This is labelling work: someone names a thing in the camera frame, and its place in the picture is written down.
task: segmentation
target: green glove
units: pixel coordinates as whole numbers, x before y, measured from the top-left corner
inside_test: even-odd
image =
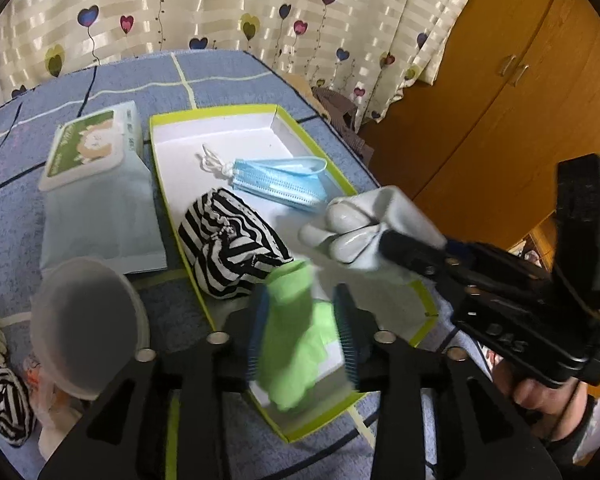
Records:
[[[285,264],[267,277],[267,318],[257,380],[279,410],[298,405],[318,377],[318,365],[327,358],[324,346],[338,339],[333,305],[314,301],[311,265]]]

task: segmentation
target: white glove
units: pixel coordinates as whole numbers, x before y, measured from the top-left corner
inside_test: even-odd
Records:
[[[395,186],[333,199],[324,216],[304,225],[298,237],[346,267],[367,272],[391,267],[379,253],[382,232],[392,229],[441,249],[446,238]]]

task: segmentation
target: brown cloth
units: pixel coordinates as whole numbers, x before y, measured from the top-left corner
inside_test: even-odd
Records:
[[[350,99],[336,91],[314,86],[312,88],[314,97],[327,110],[330,116],[331,126],[340,134],[354,153],[362,160],[365,166],[369,165],[374,149],[367,146],[365,141],[356,135],[353,130],[356,123],[358,108]]]

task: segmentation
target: blue bedsheet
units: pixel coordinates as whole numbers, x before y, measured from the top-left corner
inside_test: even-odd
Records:
[[[37,184],[56,128],[79,113],[129,100],[138,105],[145,139],[149,117],[155,114],[227,104],[279,104],[302,122],[302,127],[359,192],[378,185],[316,111],[268,67],[245,52],[160,53],[61,76],[0,108],[0,318],[28,312],[29,298],[40,285],[38,265],[44,212]],[[148,145],[144,160],[155,172]],[[155,179],[154,193],[169,270],[182,269]],[[171,276],[174,274],[179,279],[148,284],[140,290],[150,322],[152,348],[158,352],[186,348],[209,331],[188,279],[182,273]],[[133,279],[146,280],[146,275]],[[5,327],[4,332],[11,366],[20,370],[31,351],[29,324],[18,322]],[[446,330],[442,327],[435,332]],[[367,417],[377,405],[377,396],[371,395],[361,400],[357,409]],[[262,478],[299,463],[354,429],[350,417],[341,416],[288,446],[240,396],[225,396],[224,414],[232,475],[237,480]],[[27,480],[35,479],[43,465],[37,440],[36,434],[17,450],[0,443]],[[372,457],[368,443],[357,437],[293,478],[368,478]]]

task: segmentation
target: blue face mask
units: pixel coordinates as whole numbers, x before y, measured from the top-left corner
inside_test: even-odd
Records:
[[[326,202],[327,192],[319,175],[327,161],[318,156],[268,160],[243,160],[224,164],[206,145],[202,167],[232,178],[231,185],[248,193],[291,207],[313,211]]]

